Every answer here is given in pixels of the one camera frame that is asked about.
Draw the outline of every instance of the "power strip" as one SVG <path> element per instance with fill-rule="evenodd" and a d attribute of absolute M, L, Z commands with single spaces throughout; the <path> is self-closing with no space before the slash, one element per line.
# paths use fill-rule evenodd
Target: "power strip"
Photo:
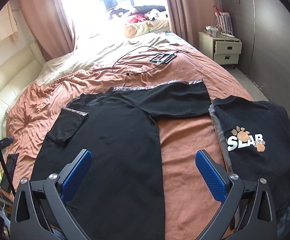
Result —
<path fill-rule="evenodd" d="M 226 37 L 230 37 L 230 38 L 235 38 L 234 35 L 230 35 L 228 33 L 220 33 L 220 35 L 226 36 Z"/>

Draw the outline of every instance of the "nightstand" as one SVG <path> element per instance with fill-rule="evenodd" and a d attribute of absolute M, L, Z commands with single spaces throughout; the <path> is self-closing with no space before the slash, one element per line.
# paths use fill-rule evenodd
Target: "nightstand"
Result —
<path fill-rule="evenodd" d="M 198 33 L 198 50 L 219 65 L 237 64 L 242 50 L 242 42 L 237 38 L 222 35 L 209 36 L 207 33 Z"/>

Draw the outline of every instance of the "folded black t-shirt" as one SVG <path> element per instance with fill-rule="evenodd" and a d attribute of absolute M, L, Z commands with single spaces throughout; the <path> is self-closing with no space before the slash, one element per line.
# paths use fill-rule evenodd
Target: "folded black t-shirt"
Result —
<path fill-rule="evenodd" d="M 290 200 L 290 119 L 284 107 L 229 96 L 213 106 L 234 173 L 269 183 L 275 210 Z"/>

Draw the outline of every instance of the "blue gripper pad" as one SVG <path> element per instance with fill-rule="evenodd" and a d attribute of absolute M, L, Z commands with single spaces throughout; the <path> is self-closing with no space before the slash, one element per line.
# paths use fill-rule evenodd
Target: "blue gripper pad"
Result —
<path fill-rule="evenodd" d="M 198 151 L 196 153 L 195 164 L 199 172 L 202 174 L 202 177 L 205 180 L 214 199 L 224 203 L 227 197 L 225 183 L 202 151 Z"/>
<path fill-rule="evenodd" d="M 64 203 L 74 198 L 81 182 L 91 166 L 91 162 L 91 152 L 86 151 L 65 179 L 62 185 L 62 193 L 60 195 Z"/>

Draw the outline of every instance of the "black shirt sleeve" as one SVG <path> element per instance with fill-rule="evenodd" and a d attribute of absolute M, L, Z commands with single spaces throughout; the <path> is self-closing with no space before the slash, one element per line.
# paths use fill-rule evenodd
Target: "black shirt sleeve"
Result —
<path fill-rule="evenodd" d="M 153 119 L 198 117 L 208 114 L 211 104 L 202 80 L 173 82 L 154 88 L 118 91 L 131 104 L 148 113 Z"/>
<path fill-rule="evenodd" d="M 66 146 L 87 118 L 88 113 L 63 107 L 46 137 L 62 146 Z"/>

